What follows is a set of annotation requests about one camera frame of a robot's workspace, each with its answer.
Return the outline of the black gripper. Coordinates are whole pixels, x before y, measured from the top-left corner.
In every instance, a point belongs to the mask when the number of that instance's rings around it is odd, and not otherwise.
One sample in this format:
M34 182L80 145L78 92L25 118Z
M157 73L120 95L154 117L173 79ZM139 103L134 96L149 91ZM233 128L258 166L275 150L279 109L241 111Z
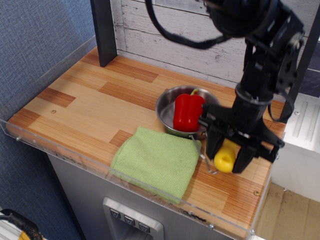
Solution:
M241 84L235 88L231 108L204 103L198 122L206 128L206 155L214 159L225 139L240 146L232 173L240 174L253 158L261 157L273 163L285 143L269 130L263 121L275 91L258 87L249 92Z

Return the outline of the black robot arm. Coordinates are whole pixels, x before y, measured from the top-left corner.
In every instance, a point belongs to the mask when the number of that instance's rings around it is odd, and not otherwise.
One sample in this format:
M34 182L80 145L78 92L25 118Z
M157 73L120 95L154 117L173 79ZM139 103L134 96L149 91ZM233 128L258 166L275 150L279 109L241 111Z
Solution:
M231 170L239 174L253 158L274 162L284 146L263 116L272 111L275 94L294 105L286 90L298 77L304 25L279 0L207 0L205 5L224 38L244 38L246 43L243 76L232 107L206 103L199 118L206 127L209 159L218 154L224 140L240 147Z

